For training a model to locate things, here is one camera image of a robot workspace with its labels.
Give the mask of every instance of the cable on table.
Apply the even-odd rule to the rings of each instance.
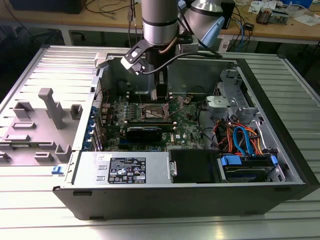
[[[8,11],[8,12],[10,13],[10,15],[14,18],[14,20],[15,20],[17,23],[19,23],[19,24],[21,25],[21,27],[23,27],[23,28],[27,31],[28,34],[30,34],[30,36],[32,37],[33,40],[35,40],[38,44],[41,44],[36,38],[34,38],[33,34],[26,28],[26,26],[23,25],[23,23],[20,22],[20,21],[18,20],[18,18],[16,18],[16,16],[11,12],[11,10],[9,9],[9,7],[8,7],[8,5],[7,5],[6,0],[3,0],[3,3],[4,3],[5,8],[7,9],[7,11]]]

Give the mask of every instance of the aluminum extrusion table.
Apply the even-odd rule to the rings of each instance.
[[[114,48],[51,46],[42,48],[0,105],[0,137],[15,116],[12,107],[38,100],[40,88],[53,88],[66,108],[86,100],[98,52]],[[244,58],[280,118],[320,180],[320,98],[286,59],[276,55],[226,53]],[[81,221],[52,193],[63,177],[51,166],[0,167],[0,237],[3,239],[91,240],[243,240],[320,238],[320,190],[287,201],[265,215]]]

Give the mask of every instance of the gray plastic part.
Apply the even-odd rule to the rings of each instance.
[[[65,124],[62,121],[61,111],[59,108],[57,108],[57,105],[52,97],[53,93],[54,91],[52,88],[41,88],[38,96],[44,101],[56,129],[63,129]]]
[[[8,163],[10,161],[10,156],[5,152],[0,152],[0,162],[1,163]]]
[[[79,120],[81,118],[83,108],[80,104],[73,104],[70,108],[70,114],[73,120]]]
[[[0,145],[0,151],[6,152],[10,157],[10,162],[0,162],[0,166],[55,166],[60,164],[59,158],[55,151],[57,145],[63,150],[67,149],[67,145],[72,147],[75,135],[78,129],[79,120],[73,120],[70,109],[64,109],[63,122],[64,128],[57,130],[52,119],[48,118],[45,108],[35,108],[34,111],[28,112],[30,119],[23,121],[14,118],[13,123],[34,122],[36,128],[33,129],[14,129],[12,125],[8,127],[4,136],[7,135],[29,135],[31,140],[25,142],[8,142],[8,144]],[[38,162],[35,160],[35,152],[50,152],[54,161]]]
[[[56,104],[56,109],[58,110],[58,113],[60,113],[60,116],[63,117],[65,115],[65,111],[63,110],[60,102],[54,102]],[[51,119],[51,115],[50,112],[48,111],[48,109],[45,110],[46,114],[48,115],[48,117]]]
[[[7,134],[6,137],[3,139],[5,141],[12,141],[12,142],[22,142],[22,141],[30,141],[30,136],[27,134]]]
[[[12,128],[15,130],[35,129],[36,124],[33,121],[14,122]]]
[[[13,111],[18,119],[23,120],[29,119],[28,112],[34,111],[34,109],[28,101],[19,101],[13,108]]]
[[[2,144],[0,145],[0,150],[13,150],[13,147],[10,144]]]
[[[62,147],[60,145],[58,145],[58,147],[55,150],[55,155],[62,163],[69,162],[71,153],[72,153],[72,149],[71,149],[70,145],[66,146],[65,151],[62,149]]]
[[[36,152],[34,159],[37,160],[38,162],[53,162],[54,157],[51,155],[50,152]]]
[[[42,150],[53,150],[57,148],[57,144],[54,141],[52,141],[51,143],[48,143],[48,144],[39,144],[39,147]]]

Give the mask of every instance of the side panel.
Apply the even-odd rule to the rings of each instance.
[[[265,214],[303,190],[286,187],[53,189],[80,220],[149,219]]]
[[[295,141],[289,134],[286,126],[280,119],[279,115],[277,114],[276,110],[274,109],[273,105],[271,104],[270,100],[268,99],[267,95],[265,94],[264,90],[262,89],[261,85],[256,79],[255,75],[248,66],[246,60],[238,59],[238,62],[245,79],[247,79],[248,81],[248,87],[251,88],[254,92],[258,104],[267,116],[270,125],[273,128],[275,134],[277,135],[286,154],[290,158],[294,168],[298,172],[302,181],[308,185],[308,187],[303,192],[292,198],[297,200],[302,199],[319,188],[319,181],[312,172],[310,166],[308,165],[304,156],[300,152]]]

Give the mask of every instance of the blue drive bracket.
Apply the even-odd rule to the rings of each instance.
[[[277,160],[277,157],[276,156],[271,156],[271,160],[273,162],[274,165],[277,165],[278,164],[278,160]]]
[[[242,165],[241,159],[236,155],[224,155],[221,158],[222,166],[226,165]]]

